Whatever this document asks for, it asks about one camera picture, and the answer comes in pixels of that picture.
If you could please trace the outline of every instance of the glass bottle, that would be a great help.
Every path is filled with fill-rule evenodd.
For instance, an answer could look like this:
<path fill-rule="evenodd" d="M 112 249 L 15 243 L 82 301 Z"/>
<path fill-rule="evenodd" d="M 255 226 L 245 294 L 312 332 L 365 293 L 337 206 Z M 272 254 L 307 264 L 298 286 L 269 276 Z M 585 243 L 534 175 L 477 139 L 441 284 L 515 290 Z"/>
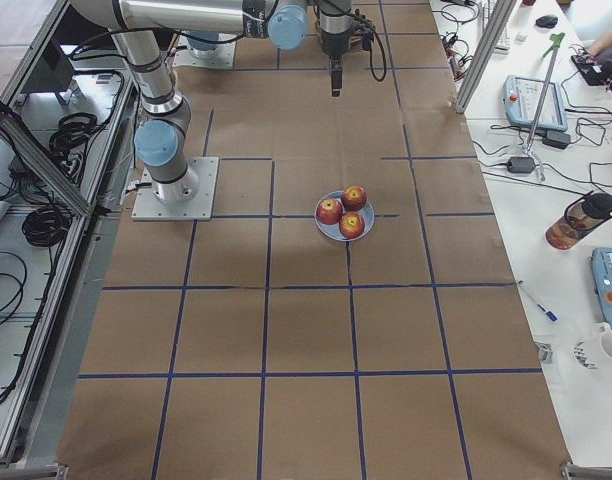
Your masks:
<path fill-rule="evenodd" d="M 589 192 L 566 207 L 564 215 L 546 231 L 546 240 L 555 248 L 568 250 L 610 220 L 611 213 L 611 195 Z"/>

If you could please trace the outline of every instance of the white floor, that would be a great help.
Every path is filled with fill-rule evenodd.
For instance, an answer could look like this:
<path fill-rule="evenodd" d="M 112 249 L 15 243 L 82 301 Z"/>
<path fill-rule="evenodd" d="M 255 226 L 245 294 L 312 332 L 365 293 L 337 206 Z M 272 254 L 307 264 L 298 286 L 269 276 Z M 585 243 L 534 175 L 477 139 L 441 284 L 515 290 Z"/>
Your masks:
<path fill-rule="evenodd" d="M 612 27 L 612 0 L 573 0 L 566 16 L 582 41 L 595 40 Z"/>

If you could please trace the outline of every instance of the green clamp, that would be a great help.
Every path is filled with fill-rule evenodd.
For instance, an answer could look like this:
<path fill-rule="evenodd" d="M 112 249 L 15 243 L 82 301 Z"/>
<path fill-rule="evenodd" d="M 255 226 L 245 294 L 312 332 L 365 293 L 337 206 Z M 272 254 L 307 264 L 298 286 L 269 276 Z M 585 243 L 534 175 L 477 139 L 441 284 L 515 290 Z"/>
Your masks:
<path fill-rule="evenodd" d="M 546 50 L 544 52 L 544 55 L 542 55 L 542 58 L 546 58 L 546 55 L 548 55 L 550 52 L 552 52 L 556 48 L 561 47 L 562 46 L 562 40 L 564 39 L 565 35 L 566 34 L 564 32 L 562 32 L 562 33 L 552 33 L 550 35 L 550 41 L 553 42 L 553 44 L 550 46 L 550 48 L 548 50 Z"/>

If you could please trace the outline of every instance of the person's arm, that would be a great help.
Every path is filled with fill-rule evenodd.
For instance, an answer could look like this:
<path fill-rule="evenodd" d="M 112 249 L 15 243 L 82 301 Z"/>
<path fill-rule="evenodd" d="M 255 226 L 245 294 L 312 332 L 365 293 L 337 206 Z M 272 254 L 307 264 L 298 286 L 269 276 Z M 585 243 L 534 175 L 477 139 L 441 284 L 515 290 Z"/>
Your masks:
<path fill-rule="evenodd" d="M 592 56 L 599 55 L 603 50 L 612 45 L 612 28 L 604 33 L 601 37 L 593 42 L 593 44 L 586 49 Z"/>

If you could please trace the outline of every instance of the metal base plate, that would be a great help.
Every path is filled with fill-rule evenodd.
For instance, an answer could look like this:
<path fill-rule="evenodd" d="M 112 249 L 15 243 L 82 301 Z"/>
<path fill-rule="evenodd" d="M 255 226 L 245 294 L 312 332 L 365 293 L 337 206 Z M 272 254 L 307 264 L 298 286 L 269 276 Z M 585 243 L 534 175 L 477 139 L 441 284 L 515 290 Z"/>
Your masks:
<path fill-rule="evenodd" d="M 234 35 L 219 34 L 220 41 L 230 40 L 234 37 Z M 182 45 L 188 47 L 188 40 L 184 37 L 179 39 L 179 46 Z M 215 54 L 209 58 L 197 58 L 191 55 L 186 49 L 179 50 L 175 54 L 173 67 L 188 66 L 214 70 L 230 70 L 233 68 L 233 63 L 235 61 L 235 45 L 236 42 L 218 45 Z"/>
<path fill-rule="evenodd" d="M 219 158 L 189 158 L 188 166 L 199 177 L 195 196 L 188 200 L 165 204 L 157 198 L 152 187 L 140 188 L 133 207 L 133 220 L 210 220 L 213 212 Z M 142 183 L 152 182 L 148 171 L 144 171 L 141 181 Z"/>

